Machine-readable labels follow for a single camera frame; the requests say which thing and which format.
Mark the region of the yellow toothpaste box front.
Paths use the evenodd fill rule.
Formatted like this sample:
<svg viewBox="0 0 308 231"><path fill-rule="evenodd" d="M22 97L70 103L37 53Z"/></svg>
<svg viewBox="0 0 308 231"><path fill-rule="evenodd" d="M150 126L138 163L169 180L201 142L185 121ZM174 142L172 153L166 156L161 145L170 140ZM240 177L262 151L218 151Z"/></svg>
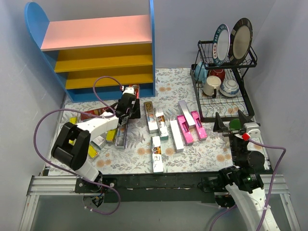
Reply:
<svg viewBox="0 0 308 231"><path fill-rule="evenodd" d="M95 159L96 157L98 157L99 154L92 145L89 145L88 155L91 159Z"/></svg>

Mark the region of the silver R.O toothpaste box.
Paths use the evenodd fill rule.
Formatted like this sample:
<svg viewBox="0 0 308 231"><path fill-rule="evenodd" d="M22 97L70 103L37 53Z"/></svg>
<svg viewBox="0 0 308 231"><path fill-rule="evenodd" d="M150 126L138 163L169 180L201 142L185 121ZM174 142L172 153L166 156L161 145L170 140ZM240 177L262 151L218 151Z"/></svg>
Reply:
<svg viewBox="0 0 308 231"><path fill-rule="evenodd" d="M149 128L149 133L150 134L157 133L158 125L157 125L152 101L144 102L144 109L145 109L147 124Z"/></svg>

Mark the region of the red ceramic bowl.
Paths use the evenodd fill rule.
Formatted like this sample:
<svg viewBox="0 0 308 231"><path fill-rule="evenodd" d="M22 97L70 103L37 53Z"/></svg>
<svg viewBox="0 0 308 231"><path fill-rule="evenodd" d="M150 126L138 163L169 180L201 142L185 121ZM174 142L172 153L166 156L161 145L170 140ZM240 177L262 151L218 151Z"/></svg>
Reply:
<svg viewBox="0 0 308 231"><path fill-rule="evenodd" d="M219 79L223 83L223 81L225 79L225 71L224 71L224 69L211 69L208 72L208 76L217 76L217 77L219 77Z"/></svg>

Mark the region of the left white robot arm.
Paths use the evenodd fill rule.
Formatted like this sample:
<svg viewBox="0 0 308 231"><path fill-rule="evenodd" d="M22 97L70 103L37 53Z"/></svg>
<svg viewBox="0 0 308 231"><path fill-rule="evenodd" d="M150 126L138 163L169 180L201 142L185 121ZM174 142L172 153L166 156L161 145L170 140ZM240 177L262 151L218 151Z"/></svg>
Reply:
<svg viewBox="0 0 308 231"><path fill-rule="evenodd" d="M73 173L86 180L86 187L93 193L102 188L102 174L87 160L90 142L98 136L140 118L140 100L132 93L123 93L117 103L91 119L63 125L51 155L69 167Z"/></svg>

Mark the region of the white plate with green rim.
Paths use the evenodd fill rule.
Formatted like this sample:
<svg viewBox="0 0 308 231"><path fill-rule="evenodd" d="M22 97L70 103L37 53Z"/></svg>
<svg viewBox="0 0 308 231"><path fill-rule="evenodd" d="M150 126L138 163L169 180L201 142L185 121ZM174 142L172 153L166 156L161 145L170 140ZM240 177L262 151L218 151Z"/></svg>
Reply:
<svg viewBox="0 0 308 231"><path fill-rule="evenodd" d="M212 42L212 57L216 66L224 64L230 47L230 32L226 24L221 24L215 31Z"/></svg>

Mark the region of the green mug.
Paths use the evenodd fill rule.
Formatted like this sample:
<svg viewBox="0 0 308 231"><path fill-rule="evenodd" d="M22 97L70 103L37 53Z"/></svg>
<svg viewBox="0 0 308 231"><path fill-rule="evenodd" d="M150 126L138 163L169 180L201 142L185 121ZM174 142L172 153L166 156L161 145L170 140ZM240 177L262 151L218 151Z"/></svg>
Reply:
<svg viewBox="0 0 308 231"><path fill-rule="evenodd" d="M230 130L240 130L242 128L241 122L239 119L233 119L229 122L229 129Z"/></svg>

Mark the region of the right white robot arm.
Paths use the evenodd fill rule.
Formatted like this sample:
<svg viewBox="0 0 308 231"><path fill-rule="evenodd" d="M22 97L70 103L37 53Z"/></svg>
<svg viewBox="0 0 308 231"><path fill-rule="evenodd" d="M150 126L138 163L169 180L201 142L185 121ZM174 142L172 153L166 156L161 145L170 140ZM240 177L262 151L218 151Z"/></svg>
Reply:
<svg viewBox="0 0 308 231"><path fill-rule="evenodd" d="M260 137L260 124L239 110L240 129L230 130L216 113L213 131L229 138L233 166L218 172L218 187L228 191L249 231L278 231L280 228L269 206L272 186L266 191L260 176L265 169L265 156L247 146Z"/></svg>

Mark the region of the blue and white bowl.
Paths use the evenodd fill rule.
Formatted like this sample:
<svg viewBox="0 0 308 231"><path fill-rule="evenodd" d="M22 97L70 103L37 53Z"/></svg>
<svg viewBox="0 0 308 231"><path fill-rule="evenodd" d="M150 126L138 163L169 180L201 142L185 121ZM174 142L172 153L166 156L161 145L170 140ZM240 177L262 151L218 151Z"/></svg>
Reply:
<svg viewBox="0 0 308 231"><path fill-rule="evenodd" d="M233 79L226 79L221 84L220 93L223 94L226 97L235 97L238 95L240 88L238 83Z"/></svg>

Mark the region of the pink toothpaste box left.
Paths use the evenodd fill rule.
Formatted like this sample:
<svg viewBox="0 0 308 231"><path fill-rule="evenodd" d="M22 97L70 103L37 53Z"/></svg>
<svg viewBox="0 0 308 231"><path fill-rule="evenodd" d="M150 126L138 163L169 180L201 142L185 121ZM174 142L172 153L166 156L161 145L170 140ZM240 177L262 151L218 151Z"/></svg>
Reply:
<svg viewBox="0 0 308 231"><path fill-rule="evenodd" d="M177 121L178 121L180 130L182 132L185 144L186 145L193 144L194 140L193 140L192 134L189 130L185 116L184 115L177 116Z"/></svg>

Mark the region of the silver purple toothpaste box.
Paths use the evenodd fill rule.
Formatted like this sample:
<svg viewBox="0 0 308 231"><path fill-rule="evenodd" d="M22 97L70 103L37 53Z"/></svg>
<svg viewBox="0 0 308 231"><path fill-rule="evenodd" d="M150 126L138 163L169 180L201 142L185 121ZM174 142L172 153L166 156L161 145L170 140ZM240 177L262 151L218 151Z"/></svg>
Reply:
<svg viewBox="0 0 308 231"><path fill-rule="evenodd" d="M128 133L128 124L120 125L117 129L117 134L115 138L115 148L125 149Z"/></svg>

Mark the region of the yellow toothpaste box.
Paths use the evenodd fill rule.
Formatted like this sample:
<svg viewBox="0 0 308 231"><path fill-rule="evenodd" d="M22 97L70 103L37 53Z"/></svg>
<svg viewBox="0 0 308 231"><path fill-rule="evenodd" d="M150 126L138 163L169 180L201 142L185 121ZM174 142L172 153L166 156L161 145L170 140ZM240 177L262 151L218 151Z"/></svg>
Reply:
<svg viewBox="0 0 308 231"><path fill-rule="evenodd" d="M99 154L92 145L89 145L88 155L91 159L95 159L96 157L98 157Z"/></svg>
<svg viewBox="0 0 308 231"><path fill-rule="evenodd" d="M69 118L69 122L75 125L78 122L78 119L77 117L71 117Z"/></svg>
<svg viewBox="0 0 308 231"><path fill-rule="evenodd" d="M117 129L109 130L106 135L106 142L113 143L117 134Z"/></svg>

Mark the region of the blue shelf with coloured boards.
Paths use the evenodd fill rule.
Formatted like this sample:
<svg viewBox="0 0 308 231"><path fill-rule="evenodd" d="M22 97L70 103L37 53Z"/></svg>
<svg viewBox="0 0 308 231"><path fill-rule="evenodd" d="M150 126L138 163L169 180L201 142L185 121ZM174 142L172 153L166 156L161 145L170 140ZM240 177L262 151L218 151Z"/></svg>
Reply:
<svg viewBox="0 0 308 231"><path fill-rule="evenodd" d="M53 76L75 103L120 98L120 85L155 96L154 3L145 15L50 21L36 2L27 31Z"/></svg>

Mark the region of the silver blue R.O box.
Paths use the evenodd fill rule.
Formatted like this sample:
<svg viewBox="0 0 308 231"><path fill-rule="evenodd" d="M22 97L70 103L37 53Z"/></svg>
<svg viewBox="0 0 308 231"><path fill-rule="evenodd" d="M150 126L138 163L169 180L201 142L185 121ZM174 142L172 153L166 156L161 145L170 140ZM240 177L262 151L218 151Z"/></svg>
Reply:
<svg viewBox="0 0 308 231"><path fill-rule="evenodd" d="M103 147L106 145L106 140L105 140L105 138L104 138L102 135L100 135L100 136L94 138L94 139L91 141L91 143L92 143L96 148L98 148L99 150L102 150Z"/></svg>

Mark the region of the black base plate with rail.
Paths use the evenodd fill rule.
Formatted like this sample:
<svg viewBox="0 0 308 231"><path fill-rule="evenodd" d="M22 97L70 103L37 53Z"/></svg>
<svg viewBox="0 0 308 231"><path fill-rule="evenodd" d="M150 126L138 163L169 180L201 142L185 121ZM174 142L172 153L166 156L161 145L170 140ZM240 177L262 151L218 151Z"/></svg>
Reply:
<svg viewBox="0 0 308 231"><path fill-rule="evenodd" d="M104 175L103 183L115 188L122 202L201 201L217 203L222 208L235 204L233 196L218 183L217 172ZM99 193L100 190L81 177L33 176L19 229L31 230L40 196Z"/></svg>

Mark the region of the dark rimmed grey plate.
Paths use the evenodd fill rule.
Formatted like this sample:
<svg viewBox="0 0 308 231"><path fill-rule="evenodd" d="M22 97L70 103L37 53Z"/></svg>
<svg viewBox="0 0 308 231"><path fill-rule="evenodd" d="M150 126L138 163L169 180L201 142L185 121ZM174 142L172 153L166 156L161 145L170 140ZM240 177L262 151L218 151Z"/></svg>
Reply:
<svg viewBox="0 0 308 231"><path fill-rule="evenodd" d="M229 61L231 65L240 65L251 47L253 28L249 19L237 21L230 34Z"/></svg>

